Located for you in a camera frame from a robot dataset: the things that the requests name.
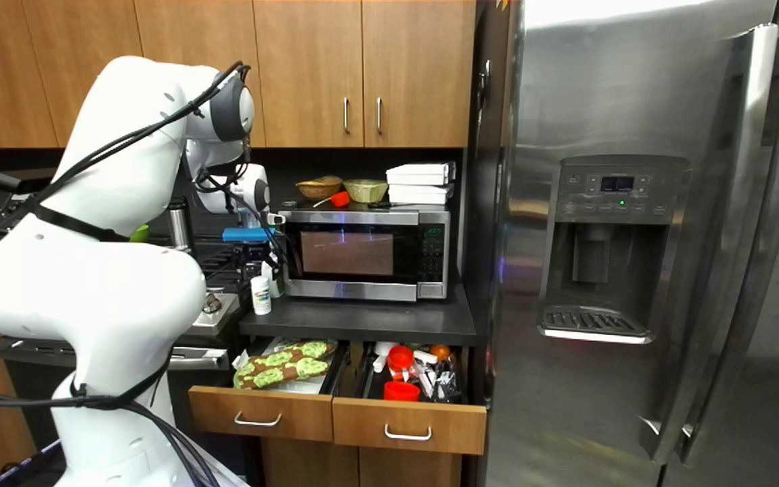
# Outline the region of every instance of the display screen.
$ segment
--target display screen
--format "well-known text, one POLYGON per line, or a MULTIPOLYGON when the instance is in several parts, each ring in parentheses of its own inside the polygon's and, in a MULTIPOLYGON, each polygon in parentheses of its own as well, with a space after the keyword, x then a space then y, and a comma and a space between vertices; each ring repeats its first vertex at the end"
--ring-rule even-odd
POLYGON ((603 176, 600 182, 600 191, 603 192, 631 192, 633 191, 633 176, 603 176))
POLYGON ((393 235, 303 231, 302 268, 325 274, 392 275, 393 235))

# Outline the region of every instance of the refrigerator handle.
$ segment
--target refrigerator handle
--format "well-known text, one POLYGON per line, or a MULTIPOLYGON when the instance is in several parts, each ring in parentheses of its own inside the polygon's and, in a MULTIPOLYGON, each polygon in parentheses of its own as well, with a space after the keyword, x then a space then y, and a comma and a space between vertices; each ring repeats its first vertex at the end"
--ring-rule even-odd
POLYGON ((726 345, 690 440, 684 443, 684 448, 680 451, 681 461, 685 465, 692 466, 698 459, 699 451, 702 451, 711 429, 717 427, 717 422, 732 397, 774 271, 779 248, 779 130, 772 154, 751 256, 745 278, 742 280, 729 335, 726 336, 726 345))
POLYGON ((705 293, 698 307, 695 326, 692 328, 681 364, 677 382, 667 398, 669 406, 664 419, 656 422, 642 419, 650 428, 643 430, 643 447, 652 462, 664 465, 669 461, 675 444, 689 429, 684 422, 690 413, 699 382, 705 370, 705 357, 718 329, 721 303, 730 289, 730 278, 739 265, 738 247, 747 221, 747 207, 758 171, 761 137, 765 124, 765 111, 769 99, 771 74, 777 46, 778 27, 763 24, 744 34, 748 55, 742 86, 742 105, 736 124, 735 156, 730 182, 726 190, 723 223, 717 235, 718 246, 711 260, 711 269, 705 281, 705 293))

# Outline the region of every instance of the microwave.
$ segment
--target microwave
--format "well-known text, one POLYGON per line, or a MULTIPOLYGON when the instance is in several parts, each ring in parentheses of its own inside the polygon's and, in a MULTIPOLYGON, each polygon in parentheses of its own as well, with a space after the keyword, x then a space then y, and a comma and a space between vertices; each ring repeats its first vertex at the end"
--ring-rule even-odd
POLYGON ((442 206, 284 210, 290 296, 414 302, 448 290, 442 206))

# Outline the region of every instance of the microwave control panel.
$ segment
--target microwave control panel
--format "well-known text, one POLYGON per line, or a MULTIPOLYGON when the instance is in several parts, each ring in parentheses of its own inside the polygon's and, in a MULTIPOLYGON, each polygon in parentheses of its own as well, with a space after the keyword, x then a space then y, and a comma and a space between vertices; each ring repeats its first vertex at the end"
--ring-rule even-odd
POLYGON ((443 281, 446 226, 420 224, 420 275, 421 283, 443 281))
POLYGON ((562 161, 554 219, 668 225, 689 182, 683 158, 588 156, 562 161))

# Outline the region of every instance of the drip tray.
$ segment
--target drip tray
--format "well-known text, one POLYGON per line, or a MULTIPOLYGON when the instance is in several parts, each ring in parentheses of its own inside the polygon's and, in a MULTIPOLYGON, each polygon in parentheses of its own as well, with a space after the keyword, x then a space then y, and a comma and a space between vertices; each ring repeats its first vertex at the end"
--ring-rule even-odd
POLYGON ((640 326, 633 318, 623 312, 612 309, 596 308, 593 306, 546 306, 543 312, 543 321, 540 324, 544 335, 559 336, 563 338, 578 338, 581 340, 598 340, 598 342, 649 342, 648 331, 640 326), (574 335, 561 335, 556 332, 571 332, 574 335), (577 333, 592 333, 590 338, 577 333), (597 336, 618 335, 634 337, 636 340, 609 340, 597 339, 597 336))

